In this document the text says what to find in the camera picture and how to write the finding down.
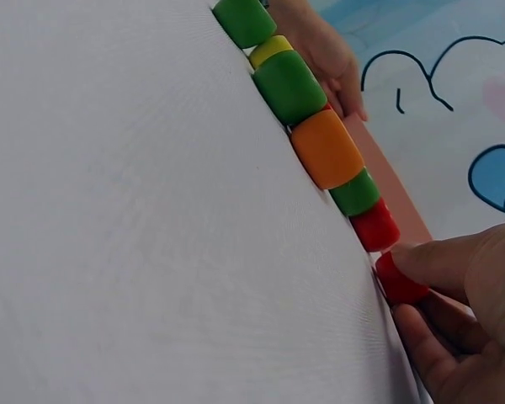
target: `fingernail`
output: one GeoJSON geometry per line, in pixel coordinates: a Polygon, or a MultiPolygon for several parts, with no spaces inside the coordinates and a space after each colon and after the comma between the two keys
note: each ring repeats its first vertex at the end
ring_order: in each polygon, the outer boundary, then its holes
{"type": "Polygon", "coordinates": [[[364,107],[361,107],[359,110],[359,115],[364,122],[367,122],[369,120],[369,115],[367,114],[367,111],[364,109],[364,107]]]}

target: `yellow bead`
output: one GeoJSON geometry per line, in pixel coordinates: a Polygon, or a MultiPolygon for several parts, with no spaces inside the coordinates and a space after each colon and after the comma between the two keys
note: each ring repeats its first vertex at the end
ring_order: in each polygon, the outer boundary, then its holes
{"type": "Polygon", "coordinates": [[[271,56],[284,51],[292,51],[292,45],[283,35],[275,35],[258,45],[249,55],[249,61],[256,70],[271,56]]]}

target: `pink strip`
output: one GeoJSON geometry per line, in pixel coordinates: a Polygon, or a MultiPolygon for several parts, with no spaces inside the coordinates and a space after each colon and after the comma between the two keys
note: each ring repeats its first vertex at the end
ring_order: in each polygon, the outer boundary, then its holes
{"type": "Polygon", "coordinates": [[[423,243],[432,240],[423,219],[407,194],[395,170],[385,158],[364,123],[352,114],[343,121],[363,155],[365,165],[401,231],[401,242],[423,243]]]}

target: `light blue background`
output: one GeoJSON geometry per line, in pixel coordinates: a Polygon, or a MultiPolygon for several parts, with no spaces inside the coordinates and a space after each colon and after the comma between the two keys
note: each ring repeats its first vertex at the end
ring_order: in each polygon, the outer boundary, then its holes
{"type": "Polygon", "coordinates": [[[505,0],[311,0],[362,64],[381,51],[408,51],[430,69],[453,41],[505,40],[505,0]]]}

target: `black line drawing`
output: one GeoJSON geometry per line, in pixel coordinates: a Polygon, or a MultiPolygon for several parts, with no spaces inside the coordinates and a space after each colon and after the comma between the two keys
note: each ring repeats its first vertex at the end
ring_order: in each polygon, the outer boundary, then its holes
{"type": "MultiPolygon", "coordinates": [[[[436,70],[438,69],[439,63],[444,59],[444,57],[459,43],[467,41],[467,40],[486,40],[486,41],[492,42],[497,45],[501,45],[501,46],[505,45],[505,40],[504,41],[494,40],[493,38],[489,38],[486,36],[472,35],[472,36],[465,36],[465,37],[459,38],[459,39],[455,40],[453,43],[451,43],[449,46],[447,46],[447,48],[445,48],[445,50],[439,55],[438,60],[436,60],[436,62],[433,64],[433,67],[430,70],[430,72],[427,72],[424,65],[421,63],[421,61],[418,60],[414,55],[412,55],[409,52],[406,52],[404,50],[385,50],[385,51],[373,56],[364,65],[363,74],[361,75],[361,91],[362,92],[364,91],[364,84],[366,81],[367,72],[369,71],[370,66],[372,65],[372,63],[374,63],[374,61],[376,59],[378,59],[382,56],[385,56],[385,55],[402,55],[402,56],[409,57],[410,59],[412,59],[413,61],[415,61],[417,63],[418,67],[423,72],[425,79],[427,80],[428,87],[430,88],[430,93],[432,94],[432,97],[434,99],[436,99],[438,102],[440,102],[441,104],[443,104],[446,109],[453,112],[454,108],[445,99],[439,97],[436,94],[436,91],[434,90],[434,87],[432,84],[432,80],[433,80],[433,76],[434,76],[436,70]]],[[[402,109],[402,107],[400,105],[400,101],[401,101],[401,89],[398,88],[396,90],[396,110],[400,114],[405,114],[406,112],[404,111],[404,109],[402,109]]]]}

